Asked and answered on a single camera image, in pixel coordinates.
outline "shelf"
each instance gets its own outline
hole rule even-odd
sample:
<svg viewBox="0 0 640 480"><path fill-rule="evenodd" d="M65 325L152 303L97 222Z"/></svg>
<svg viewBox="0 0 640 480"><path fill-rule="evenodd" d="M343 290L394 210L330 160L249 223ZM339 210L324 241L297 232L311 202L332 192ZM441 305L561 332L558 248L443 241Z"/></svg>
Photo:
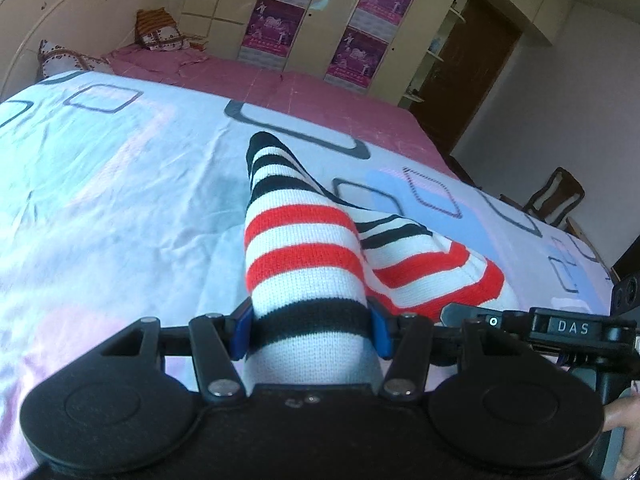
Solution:
<svg viewBox="0 0 640 480"><path fill-rule="evenodd" d="M449 7L449 12L452 12L453 14L455 14L458 17L458 19L462 21L462 23L466 23L465 17L453 7Z"/></svg>
<svg viewBox="0 0 640 480"><path fill-rule="evenodd" d="M432 52L431 50L427 50L427 54L430 54L430 56L433 56L435 59L437 59L438 61L444 61L444 59L442 59L440 56L438 56L438 54L435 54L434 52Z"/></svg>
<svg viewBox="0 0 640 480"><path fill-rule="evenodd" d="M409 92L405 92L404 93L404 97L406 97L407 99L413 101L414 103L423 103L424 99L421 98L420 96L414 95L414 94L409 94Z"/></svg>

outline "hand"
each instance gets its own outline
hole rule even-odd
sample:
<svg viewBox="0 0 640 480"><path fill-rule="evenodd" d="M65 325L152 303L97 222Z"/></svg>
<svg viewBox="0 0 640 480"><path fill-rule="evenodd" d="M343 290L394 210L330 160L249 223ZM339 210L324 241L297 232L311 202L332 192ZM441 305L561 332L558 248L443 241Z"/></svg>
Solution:
<svg viewBox="0 0 640 480"><path fill-rule="evenodd" d="M604 428L625 428L625 439L616 465L614 480L623 480L640 466L640 396L614 400L604 407Z"/></svg>

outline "bed sheet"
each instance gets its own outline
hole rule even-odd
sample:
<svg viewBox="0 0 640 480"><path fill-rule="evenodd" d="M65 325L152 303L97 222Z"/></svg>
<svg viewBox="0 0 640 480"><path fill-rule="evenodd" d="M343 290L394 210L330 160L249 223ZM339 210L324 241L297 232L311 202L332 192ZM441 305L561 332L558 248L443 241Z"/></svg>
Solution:
<svg viewBox="0 0 640 480"><path fill-rule="evenodd" d="M117 75L269 108L376 144L456 178L407 110L312 76L262 69L191 48L160 52L130 45L112 52L108 59Z"/></svg>
<svg viewBox="0 0 640 480"><path fill-rule="evenodd" d="M580 240L419 162L237 100L67 73L0 105L0 478L34 465L18 412L37 383L135 319L182 325L246 298L260 130L342 199L492 258L521 309L608 313L611 282ZM194 388L183 360L167 371ZM452 373L432 367L430 388Z"/></svg>

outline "door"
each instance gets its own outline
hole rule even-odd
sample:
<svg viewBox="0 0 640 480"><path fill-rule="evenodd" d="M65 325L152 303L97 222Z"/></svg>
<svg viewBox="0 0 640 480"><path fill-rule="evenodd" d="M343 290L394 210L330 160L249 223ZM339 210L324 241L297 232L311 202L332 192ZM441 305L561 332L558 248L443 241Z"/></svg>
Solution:
<svg viewBox="0 0 640 480"><path fill-rule="evenodd" d="M486 0L469 0L466 23L453 27L420 89L411 113L443 155L448 155L494 84L520 31Z"/></svg>

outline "chair backrest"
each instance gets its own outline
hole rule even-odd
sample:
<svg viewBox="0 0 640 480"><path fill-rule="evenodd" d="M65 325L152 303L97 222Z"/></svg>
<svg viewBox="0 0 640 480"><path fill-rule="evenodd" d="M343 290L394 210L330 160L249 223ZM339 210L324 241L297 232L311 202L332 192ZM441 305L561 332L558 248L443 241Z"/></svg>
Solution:
<svg viewBox="0 0 640 480"><path fill-rule="evenodd" d="M583 198L584 189L580 182L565 168L556 168L545 186L532 195L523 210L558 227Z"/></svg>

